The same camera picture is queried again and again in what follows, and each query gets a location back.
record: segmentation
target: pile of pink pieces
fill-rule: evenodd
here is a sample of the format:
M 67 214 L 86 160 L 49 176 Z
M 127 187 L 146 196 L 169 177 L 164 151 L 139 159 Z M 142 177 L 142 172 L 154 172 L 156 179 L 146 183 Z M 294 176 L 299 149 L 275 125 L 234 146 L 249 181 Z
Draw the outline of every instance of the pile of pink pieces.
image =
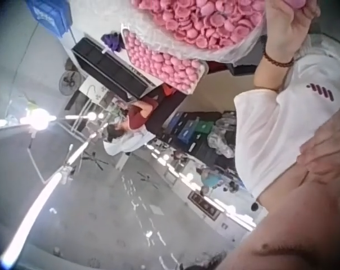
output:
M 233 46 L 261 23 L 265 0 L 132 0 L 178 41 L 201 49 Z
M 167 53 L 152 51 L 133 33 L 123 33 L 130 62 L 137 68 L 159 78 L 189 95 L 199 81 L 201 63 L 198 60 L 180 60 Z

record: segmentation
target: eyebrow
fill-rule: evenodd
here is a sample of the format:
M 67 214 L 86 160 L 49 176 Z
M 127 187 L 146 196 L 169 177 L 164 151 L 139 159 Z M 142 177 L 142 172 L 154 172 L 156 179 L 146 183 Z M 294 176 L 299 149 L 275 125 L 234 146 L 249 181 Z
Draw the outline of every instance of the eyebrow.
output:
M 264 250 L 253 251 L 254 255 L 266 256 L 294 256 L 301 258 L 310 267 L 318 267 L 320 265 L 320 258 L 314 251 L 305 249 L 302 246 L 279 246 L 268 247 Z

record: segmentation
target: teal shirt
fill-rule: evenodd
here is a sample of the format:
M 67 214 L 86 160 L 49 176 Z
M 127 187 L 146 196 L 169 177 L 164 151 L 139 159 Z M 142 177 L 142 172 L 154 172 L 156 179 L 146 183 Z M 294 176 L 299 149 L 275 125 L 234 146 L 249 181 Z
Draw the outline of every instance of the teal shirt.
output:
M 206 177 L 202 177 L 202 182 L 205 186 L 208 186 L 210 188 L 216 186 L 218 182 L 220 182 L 221 176 L 213 173 L 208 173 Z

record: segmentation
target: worker in red shirt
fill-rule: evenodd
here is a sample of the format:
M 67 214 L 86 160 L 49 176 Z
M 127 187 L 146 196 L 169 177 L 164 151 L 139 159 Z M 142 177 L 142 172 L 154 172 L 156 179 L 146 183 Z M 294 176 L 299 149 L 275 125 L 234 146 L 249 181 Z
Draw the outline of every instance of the worker in red shirt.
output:
M 144 128 L 156 135 L 185 98 L 185 94 L 164 83 L 128 106 L 120 103 L 119 106 L 127 109 L 128 114 L 125 121 L 108 125 L 108 142 L 126 132 Z

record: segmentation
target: shirt sleeve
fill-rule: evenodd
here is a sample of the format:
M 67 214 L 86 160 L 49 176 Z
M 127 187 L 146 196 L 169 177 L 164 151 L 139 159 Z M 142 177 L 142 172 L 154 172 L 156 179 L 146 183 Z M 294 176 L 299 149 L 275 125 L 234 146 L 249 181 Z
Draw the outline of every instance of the shirt sleeve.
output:
M 272 90 L 259 89 L 241 93 L 234 98 L 236 108 L 236 145 L 253 136 L 270 132 L 278 113 L 278 94 Z

